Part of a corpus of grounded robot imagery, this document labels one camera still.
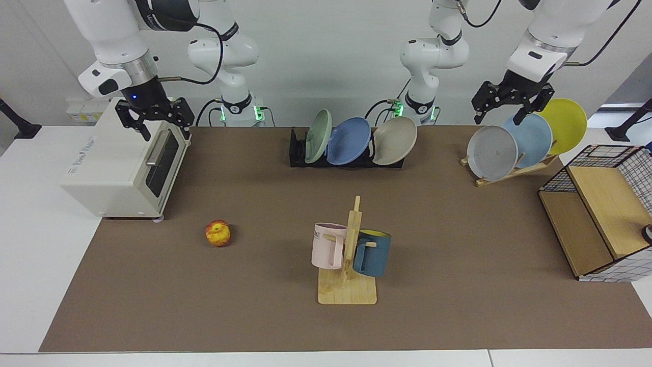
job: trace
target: white table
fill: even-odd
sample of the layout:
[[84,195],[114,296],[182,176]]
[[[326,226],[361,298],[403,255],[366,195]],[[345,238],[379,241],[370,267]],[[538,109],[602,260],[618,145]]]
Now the white table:
[[[43,127],[0,157],[0,366],[652,366],[652,349],[38,354],[100,223],[58,185],[91,131]],[[589,142],[612,143],[597,129]],[[652,313],[652,279],[635,288]]]

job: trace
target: pink mug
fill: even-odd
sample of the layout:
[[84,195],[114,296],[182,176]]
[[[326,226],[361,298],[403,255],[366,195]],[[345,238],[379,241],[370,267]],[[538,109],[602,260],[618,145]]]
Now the pink mug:
[[346,226],[316,223],[312,239],[312,264],[322,269],[339,269],[344,262]]

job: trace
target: plate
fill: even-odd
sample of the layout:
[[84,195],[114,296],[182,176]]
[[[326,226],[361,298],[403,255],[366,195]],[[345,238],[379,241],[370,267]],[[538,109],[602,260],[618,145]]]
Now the plate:
[[485,126],[473,134],[466,153],[469,168],[476,176],[498,181],[516,166],[518,146],[509,131],[500,126]]
[[570,99],[552,99],[546,108],[539,112],[552,129],[557,142],[550,154],[562,154],[575,148],[584,138],[587,128],[586,113],[582,107]]
[[331,113],[319,111],[306,135],[306,163],[315,163],[326,151],[333,129]]
[[326,158],[332,165],[341,166],[360,157],[369,145],[371,126],[363,118],[350,118],[337,125],[326,148]]
[[376,155],[374,163],[393,165],[408,156],[417,142],[417,125],[405,117],[393,118],[374,132]]
[[519,126],[509,118],[503,128],[514,137],[518,146],[518,155],[525,154],[516,164],[516,168],[527,168],[541,162],[550,152],[552,130],[548,122],[539,115],[527,115]]

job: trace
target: blue mug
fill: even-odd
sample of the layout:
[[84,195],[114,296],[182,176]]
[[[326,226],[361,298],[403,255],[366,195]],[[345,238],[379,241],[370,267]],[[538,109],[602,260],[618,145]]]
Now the blue mug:
[[353,269],[363,275],[380,277],[385,273],[392,236],[373,229],[361,229],[355,249]]

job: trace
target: white toaster oven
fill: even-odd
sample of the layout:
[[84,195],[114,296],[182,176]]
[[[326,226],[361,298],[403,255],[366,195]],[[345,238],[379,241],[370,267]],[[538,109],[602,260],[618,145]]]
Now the white toaster oven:
[[61,187],[100,217],[162,217],[190,145],[166,121],[146,121],[146,142],[125,129],[114,98],[61,179]]

